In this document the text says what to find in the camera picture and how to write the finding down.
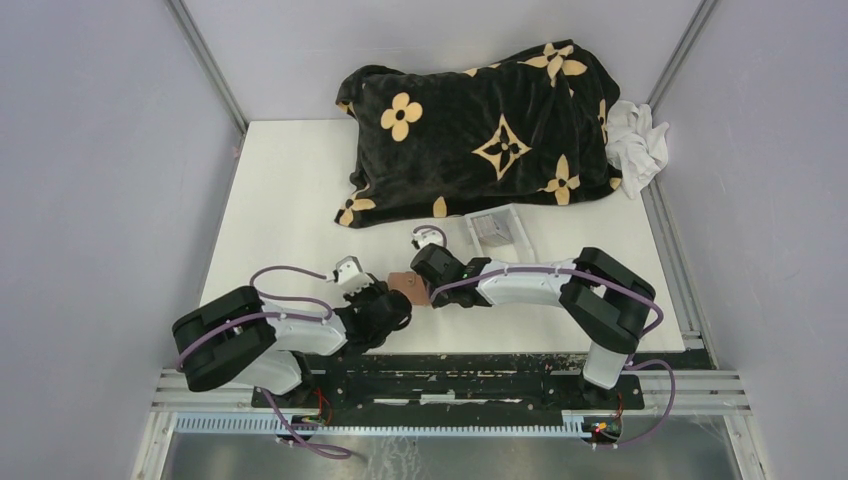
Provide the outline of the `tan leather card holder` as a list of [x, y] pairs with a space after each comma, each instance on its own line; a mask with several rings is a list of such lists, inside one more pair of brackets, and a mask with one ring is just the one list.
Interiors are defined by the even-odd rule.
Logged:
[[391, 272], [388, 275], [387, 284], [391, 290], [401, 292], [413, 306], [431, 306], [427, 284], [415, 272]]

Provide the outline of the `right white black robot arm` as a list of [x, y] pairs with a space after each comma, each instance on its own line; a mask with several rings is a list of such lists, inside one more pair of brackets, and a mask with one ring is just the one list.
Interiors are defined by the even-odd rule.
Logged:
[[591, 340], [577, 382], [580, 400], [591, 408], [602, 408], [617, 396], [620, 374], [642, 337], [664, 320], [654, 287], [595, 247], [550, 264], [489, 257], [463, 263], [446, 247], [429, 244], [410, 267], [423, 279], [435, 308], [527, 304], [564, 309]]

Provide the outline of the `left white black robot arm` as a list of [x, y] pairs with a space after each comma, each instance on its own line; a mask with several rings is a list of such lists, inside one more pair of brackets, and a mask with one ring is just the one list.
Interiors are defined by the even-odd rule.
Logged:
[[178, 369], [193, 392], [237, 383], [303, 406], [315, 391], [307, 356], [362, 355], [412, 317], [409, 299], [383, 281], [346, 299], [325, 315], [266, 302], [256, 288], [238, 287], [172, 325]]

